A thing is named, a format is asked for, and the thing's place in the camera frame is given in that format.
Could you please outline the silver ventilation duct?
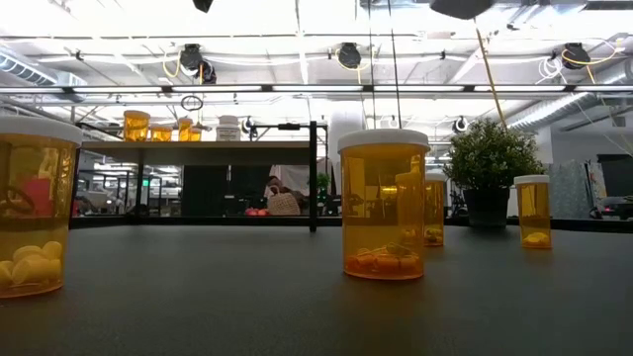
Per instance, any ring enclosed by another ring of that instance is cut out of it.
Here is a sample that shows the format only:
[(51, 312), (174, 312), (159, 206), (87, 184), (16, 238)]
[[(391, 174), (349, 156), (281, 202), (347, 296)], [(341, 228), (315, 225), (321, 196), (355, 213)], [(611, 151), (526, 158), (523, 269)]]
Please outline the silver ventilation duct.
[(35, 86), (84, 86), (87, 81), (74, 73), (35, 64), (12, 51), (0, 49), (0, 72), (8, 73)]
[(628, 92), (633, 92), (633, 58), (600, 72), (595, 84), (577, 84), (565, 96), (540, 101), (507, 118), (506, 123), (512, 129), (538, 129), (598, 105), (603, 95)]

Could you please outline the black metal shelf frame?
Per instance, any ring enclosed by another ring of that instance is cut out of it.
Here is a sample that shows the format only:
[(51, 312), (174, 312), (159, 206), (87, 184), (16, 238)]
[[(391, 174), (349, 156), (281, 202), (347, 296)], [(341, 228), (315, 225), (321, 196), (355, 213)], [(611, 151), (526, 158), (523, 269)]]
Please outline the black metal shelf frame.
[[(320, 128), (315, 122), (305, 125), (310, 132), (307, 142), (316, 152), (316, 158), (308, 166), (310, 167), (310, 213), (303, 217), (175, 217), (161, 218), (144, 216), (140, 213), (141, 192), (136, 193), (135, 210), (130, 215), (113, 217), (89, 217), (72, 218), (70, 226), (75, 229), (88, 227), (110, 227), (118, 225), (261, 225), (261, 226), (306, 226), (311, 232), (315, 232), (320, 226), (320, 217), (317, 214), (317, 130)], [(142, 162), (136, 163), (136, 182), (140, 185), (144, 175)]]

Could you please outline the white Melatonin supplement bottle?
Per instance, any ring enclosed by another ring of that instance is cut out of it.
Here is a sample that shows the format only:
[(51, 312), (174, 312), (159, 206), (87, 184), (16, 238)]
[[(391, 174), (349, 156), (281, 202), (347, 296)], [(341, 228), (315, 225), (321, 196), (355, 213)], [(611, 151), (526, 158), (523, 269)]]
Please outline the white Melatonin supplement bottle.
[(220, 116), (216, 126), (216, 141), (240, 141), (240, 139), (241, 128), (238, 117)]

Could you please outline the green potted plant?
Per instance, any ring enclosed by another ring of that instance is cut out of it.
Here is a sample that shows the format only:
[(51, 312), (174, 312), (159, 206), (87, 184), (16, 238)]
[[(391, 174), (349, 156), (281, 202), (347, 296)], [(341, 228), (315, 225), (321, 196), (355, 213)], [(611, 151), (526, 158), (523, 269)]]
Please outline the green potted plant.
[(477, 121), (451, 138), (443, 172), (462, 190), (471, 227), (506, 227), (513, 180), (544, 172), (536, 153), (533, 134), (491, 120)]

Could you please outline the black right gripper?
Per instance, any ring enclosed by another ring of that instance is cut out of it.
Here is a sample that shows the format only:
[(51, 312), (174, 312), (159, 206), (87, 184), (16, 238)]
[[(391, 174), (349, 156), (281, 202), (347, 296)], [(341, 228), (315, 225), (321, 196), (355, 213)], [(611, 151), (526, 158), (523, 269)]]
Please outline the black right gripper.
[(431, 0), (430, 9), (460, 20), (472, 20), (493, 7), (495, 0)]

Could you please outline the person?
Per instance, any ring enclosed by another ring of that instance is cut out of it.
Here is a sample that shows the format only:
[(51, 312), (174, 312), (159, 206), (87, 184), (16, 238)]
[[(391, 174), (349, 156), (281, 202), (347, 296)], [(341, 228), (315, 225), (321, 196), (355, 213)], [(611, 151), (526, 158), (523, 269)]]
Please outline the person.
[(310, 167), (301, 165), (273, 165), (266, 182), (265, 198), (272, 195), (271, 186), (277, 186), (282, 192), (291, 192), (301, 209), (300, 216), (310, 213)]

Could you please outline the black monitor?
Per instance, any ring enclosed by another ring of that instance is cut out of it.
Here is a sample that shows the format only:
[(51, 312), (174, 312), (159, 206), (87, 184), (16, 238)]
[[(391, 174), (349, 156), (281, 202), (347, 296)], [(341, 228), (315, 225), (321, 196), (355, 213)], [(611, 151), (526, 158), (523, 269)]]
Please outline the black monitor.
[(599, 154), (608, 197), (633, 196), (633, 157), (627, 154)]

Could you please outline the woven beige bag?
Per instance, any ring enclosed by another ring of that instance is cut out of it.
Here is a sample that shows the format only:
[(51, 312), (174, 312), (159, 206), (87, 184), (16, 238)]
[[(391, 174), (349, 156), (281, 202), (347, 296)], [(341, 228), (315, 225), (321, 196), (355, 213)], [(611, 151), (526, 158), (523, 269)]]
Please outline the woven beige bag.
[(291, 192), (282, 192), (279, 187), (271, 186), (272, 195), (268, 198), (267, 209), (271, 216), (299, 216), (301, 209)]

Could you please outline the light wooden shelf board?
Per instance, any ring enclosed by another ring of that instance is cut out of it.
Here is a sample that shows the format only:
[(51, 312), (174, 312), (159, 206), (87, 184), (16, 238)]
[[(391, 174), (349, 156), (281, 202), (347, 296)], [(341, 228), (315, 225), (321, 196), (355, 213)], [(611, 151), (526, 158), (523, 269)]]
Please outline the light wooden shelf board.
[(145, 165), (309, 165), (316, 158), (306, 141), (89, 141), (82, 148)]

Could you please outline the grey hanging cloth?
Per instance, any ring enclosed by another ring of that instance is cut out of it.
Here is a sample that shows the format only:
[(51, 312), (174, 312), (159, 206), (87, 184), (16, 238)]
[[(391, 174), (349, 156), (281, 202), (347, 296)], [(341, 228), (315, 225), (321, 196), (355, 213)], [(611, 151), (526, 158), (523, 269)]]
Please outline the grey hanging cloth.
[(550, 214), (559, 220), (588, 220), (594, 208), (588, 162), (570, 160), (553, 163), (547, 170)]

